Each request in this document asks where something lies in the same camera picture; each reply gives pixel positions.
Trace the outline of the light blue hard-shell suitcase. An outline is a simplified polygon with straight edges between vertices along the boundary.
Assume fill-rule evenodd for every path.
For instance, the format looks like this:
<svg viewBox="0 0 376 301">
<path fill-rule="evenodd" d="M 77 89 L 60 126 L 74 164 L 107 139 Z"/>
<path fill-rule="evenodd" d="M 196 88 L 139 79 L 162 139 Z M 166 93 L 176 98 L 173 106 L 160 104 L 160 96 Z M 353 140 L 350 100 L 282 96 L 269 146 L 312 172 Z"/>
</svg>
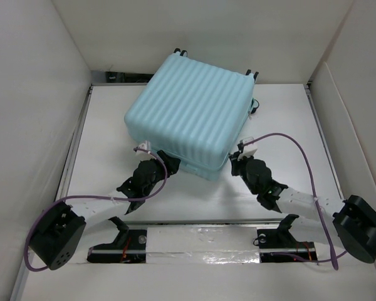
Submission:
<svg viewBox="0 0 376 301">
<path fill-rule="evenodd" d="M 175 49 L 124 116 L 136 142 L 180 159 L 180 168 L 218 180 L 254 110 L 258 73 L 213 66 Z"/>
</svg>

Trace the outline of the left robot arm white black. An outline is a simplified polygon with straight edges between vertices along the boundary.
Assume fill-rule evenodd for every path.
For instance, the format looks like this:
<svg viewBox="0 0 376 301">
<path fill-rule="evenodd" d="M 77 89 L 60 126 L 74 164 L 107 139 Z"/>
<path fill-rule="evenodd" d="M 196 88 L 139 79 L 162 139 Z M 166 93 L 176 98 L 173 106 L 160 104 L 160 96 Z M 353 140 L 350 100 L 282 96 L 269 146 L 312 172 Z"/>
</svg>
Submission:
<svg viewBox="0 0 376 301">
<path fill-rule="evenodd" d="M 31 272 L 57 270 L 74 255 L 83 232 L 104 221 L 112 222 L 106 235 L 107 244 L 92 250 L 120 250 L 121 261 L 127 261 L 130 245 L 137 240 L 122 221 L 123 215 L 141 207 L 164 187 L 179 170 L 181 160 L 159 150 L 146 151 L 149 160 L 140 161 L 133 175 L 111 195 L 74 195 L 63 197 L 47 207 L 33 223 L 24 243 L 23 259 Z"/>
</svg>

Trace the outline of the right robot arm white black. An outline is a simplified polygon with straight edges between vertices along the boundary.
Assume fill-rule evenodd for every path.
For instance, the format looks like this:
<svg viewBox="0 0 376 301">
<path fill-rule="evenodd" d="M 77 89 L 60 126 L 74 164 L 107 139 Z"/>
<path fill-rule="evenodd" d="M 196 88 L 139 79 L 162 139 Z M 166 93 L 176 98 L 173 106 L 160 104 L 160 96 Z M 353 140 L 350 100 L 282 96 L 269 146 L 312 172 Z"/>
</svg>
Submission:
<svg viewBox="0 0 376 301">
<path fill-rule="evenodd" d="M 297 241 L 343 248 L 364 263 L 376 260 L 376 211 L 360 196 L 344 200 L 314 197 L 272 178 L 262 160 L 235 152 L 231 174 L 239 176 L 262 207 L 285 214 L 277 230 L 283 246 Z"/>
</svg>

